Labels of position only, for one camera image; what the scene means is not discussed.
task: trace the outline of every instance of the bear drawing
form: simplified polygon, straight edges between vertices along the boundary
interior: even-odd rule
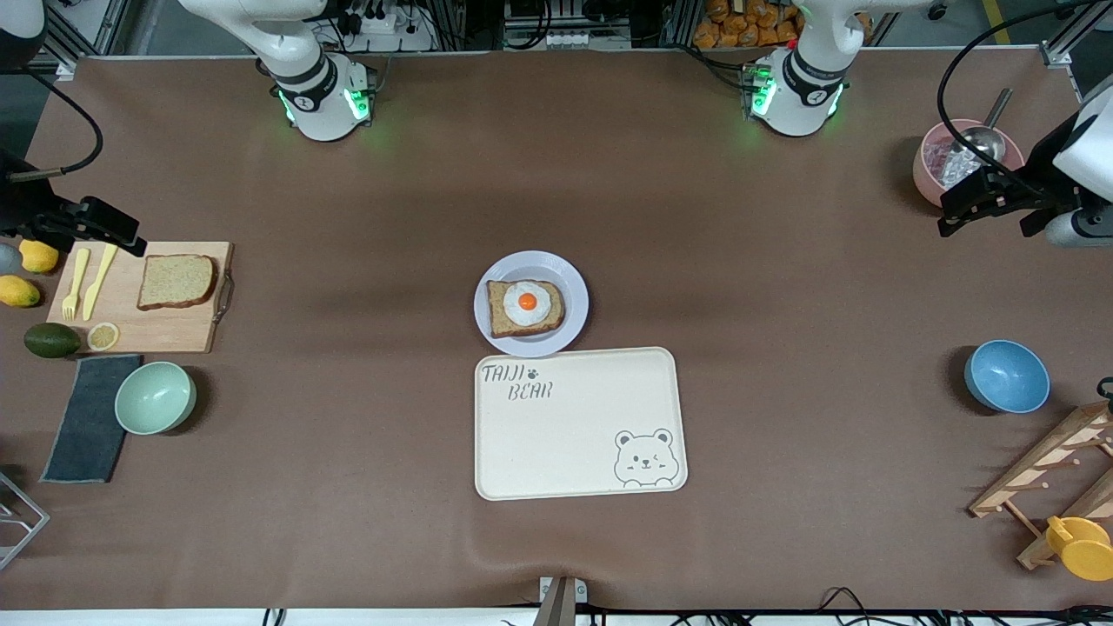
[[[672,485],[680,473],[680,463],[672,454],[672,433],[663,428],[640,437],[623,430],[614,437],[614,444],[619,447],[614,476],[623,487]]]

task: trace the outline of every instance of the egg yolk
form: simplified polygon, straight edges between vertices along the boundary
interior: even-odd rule
[[[538,296],[532,293],[523,293],[518,296],[518,305],[525,311],[533,311],[538,307]]]

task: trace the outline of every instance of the fried egg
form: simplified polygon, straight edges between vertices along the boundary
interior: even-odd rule
[[[549,315],[552,301],[543,286],[530,281],[520,281],[506,290],[506,295],[502,297],[502,307],[511,322],[519,326],[532,326]]]

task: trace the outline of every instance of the metal scoop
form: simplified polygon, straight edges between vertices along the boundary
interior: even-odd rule
[[[997,125],[1001,111],[1005,110],[1005,105],[1008,104],[1008,99],[1012,97],[1012,89],[1002,89],[1001,95],[997,96],[997,101],[993,105],[993,109],[989,110],[989,117],[985,118],[985,126],[971,126],[966,130],[963,130],[963,137],[967,141],[974,144],[977,149],[989,155],[994,160],[1001,160],[1005,156],[1005,139],[993,127]],[[951,144],[952,153],[961,153],[965,149],[966,146],[959,144],[957,139]]]

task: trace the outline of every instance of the yellow cup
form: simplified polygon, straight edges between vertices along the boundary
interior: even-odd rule
[[[1085,580],[1113,579],[1113,546],[1101,526],[1081,517],[1052,517],[1045,537],[1071,574]]]

